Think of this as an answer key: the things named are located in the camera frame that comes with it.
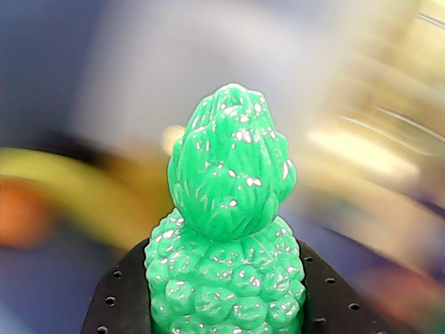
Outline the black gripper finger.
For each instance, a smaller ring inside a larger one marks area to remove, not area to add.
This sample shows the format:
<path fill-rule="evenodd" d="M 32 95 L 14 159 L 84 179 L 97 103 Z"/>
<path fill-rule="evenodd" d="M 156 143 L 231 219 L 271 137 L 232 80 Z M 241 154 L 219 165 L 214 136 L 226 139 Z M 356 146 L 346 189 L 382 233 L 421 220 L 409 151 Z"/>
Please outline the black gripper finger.
<path fill-rule="evenodd" d="M 97 283 L 81 334 L 147 334 L 152 332 L 144 249 L 135 245 Z"/>
<path fill-rule="evenodd" d="M 299 241 L 307 298 L 303 333 L 386 333 L 387 321 L 313 248 Z"/>

